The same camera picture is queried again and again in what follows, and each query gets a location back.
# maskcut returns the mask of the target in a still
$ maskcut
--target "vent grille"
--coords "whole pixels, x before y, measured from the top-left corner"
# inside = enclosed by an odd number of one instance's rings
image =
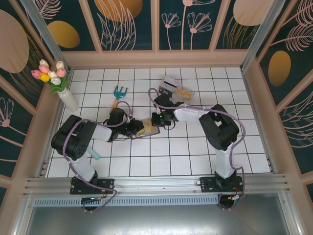
[[[86,206],[103,205],[108,199],[87,203]],[[217,195],[197,196],[150,196],[122,197],[118,196],[107,206],[172,206],[172,205],[205,205],[217,204]],[[38,198],[34,207],[81,207],[82,198]]]

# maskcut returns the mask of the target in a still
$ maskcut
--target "leaf illustration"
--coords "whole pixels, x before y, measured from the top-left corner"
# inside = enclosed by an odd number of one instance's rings
[[[52,20],[61,9],[60,0],[35,0],[42,18]]]

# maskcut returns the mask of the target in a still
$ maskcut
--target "wallpaper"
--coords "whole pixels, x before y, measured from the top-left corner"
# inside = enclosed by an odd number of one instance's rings
[[[0,174],[11,177],[33,116],[0,88]]]
[[[61,51],[95,50],[78,0],[34,0],[34,3]]]
[[[248,49],[272,0],[231,0],[216,49]]]
[[[160,0],[160,50],[208,49],[220,0]]]
[[[270,28],[268,34],[266,35],[265,39],[263,40],[263,42],[262,42],[262,44],[261,44],[259,50],[256,52],[256,56],[257,56],[257,57],[259,57],[259,54],[260,54],[261,51],[263,50],[263,48],[264,48],[264,46],[265,46],[265,44],[266,44],[266,42],[267,42],[268,37],[272,34],[273,30],[275,29],[277,23],[279,22],[280,18],[281,18],[282,15],[284,14],[284,12],[285,12],[285,10],[286,10],[286,8],[287,8],[287,6],[288,6],[289,3],[290,3],[290,0],[286,0],[286,1],[285,1],[284,5],[283,5],[283,8],[282,8],[281,11],[279,12],[279,14],[278,14],[278,16],[277,16],[277,18],[276,18],[274,24],[272,25],[272,27]]]
[[[0,31],[0,75],[36,107],[44,83],[31,71],[48,59],[8,1],[0,4]]]
[[[301,173],[313,171],[313,83],[279,115]]]
[[[150,0],[88,0],[103,51],[152,50]]]
[[[260,66],[275,104],[313,69],[313,0],[299,0]]]

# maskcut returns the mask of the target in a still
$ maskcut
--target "white tulip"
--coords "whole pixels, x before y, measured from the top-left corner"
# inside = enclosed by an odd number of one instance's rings
[[[58,77],[53,77],[53,78],[51,78],[51,83],[58,86],[61,84],[61,80]]]
[[[48,64],[48,62],[47,62],[46,60],[41,60],[41,61],[39,61],[39,64],[40,64],[40,65],[44,65],[44,66],[46,66],[47,68],[49,68],[49,64]]]
[[[54,77],[57,77],[57,74],[54,71],[49,71],[48,72],[49,77],[52,79]]]
[[[64,69],[64,63],[62,61],[57,62],[57,70]]]

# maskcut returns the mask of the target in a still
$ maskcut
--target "metal base plate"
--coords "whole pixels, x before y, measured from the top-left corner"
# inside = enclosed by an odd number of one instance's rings
[[[71,195],[102,194],[100,189],[90,187],[76,177],[73,177],[70,182],[71,186],[69,193]],[[98,179],[96,186],[114,189],[114,179]],[[113,194],[113,192],[106,191],[106,194]]]
[[[201,177],[200,184],[201,184],[201,191],[202,192],[236,192],[236,188],[234,185],[239,188],[241,191],[243,190],[241,176],[236,176],[234,179],[229,182],[228,186],[225,189],[221,189],[215,182],[215,177]]]

